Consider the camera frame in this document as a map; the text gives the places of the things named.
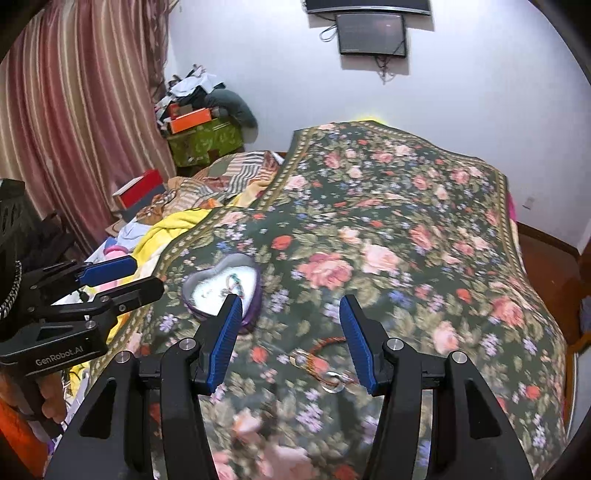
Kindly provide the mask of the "person's left hand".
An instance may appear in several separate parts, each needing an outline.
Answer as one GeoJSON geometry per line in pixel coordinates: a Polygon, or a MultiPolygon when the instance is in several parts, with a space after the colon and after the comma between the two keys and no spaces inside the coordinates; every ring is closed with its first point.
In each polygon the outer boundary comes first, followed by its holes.
{"type": "MultiPolygon", "coordinates": [[[[53,373],[36,379],[40,393],[44,399],[42,413],[55,423],[61,423],[66,417],[66,403],[63,395],[63,384],[60,373],[53,373]]],[[[1,399],[9,406],[24,411],[24,397],[16,382],[1,371],[1,399]]]]}

